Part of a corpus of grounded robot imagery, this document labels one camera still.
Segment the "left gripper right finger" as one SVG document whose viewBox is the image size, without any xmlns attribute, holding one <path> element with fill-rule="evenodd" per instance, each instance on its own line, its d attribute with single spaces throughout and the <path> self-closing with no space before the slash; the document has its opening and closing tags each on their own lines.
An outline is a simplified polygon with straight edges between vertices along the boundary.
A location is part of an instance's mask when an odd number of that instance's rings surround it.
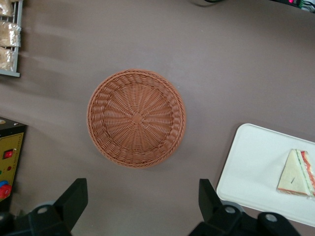
<svg viewBox="0 0 315 236">
<path fill-rule="evenodd" d="M 255 219 L 234 203 L 224 204 L 208 179 L 199 180 L 198 203 L 203 217 L 191 236 L 254 236 Z"/>
</svg>

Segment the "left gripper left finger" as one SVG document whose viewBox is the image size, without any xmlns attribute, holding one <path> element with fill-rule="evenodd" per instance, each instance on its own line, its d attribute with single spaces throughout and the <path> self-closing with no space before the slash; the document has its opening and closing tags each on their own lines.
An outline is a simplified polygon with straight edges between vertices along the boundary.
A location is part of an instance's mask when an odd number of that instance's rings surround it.
<svg viewBox="0 0 315 236">
<path fill-rule="evenodd" d="M 87 179 L 78 178 L 52 205 L 41 205 L 28 214 L 31 235 L 70 236 L 87 204 Z"/>
</svg>

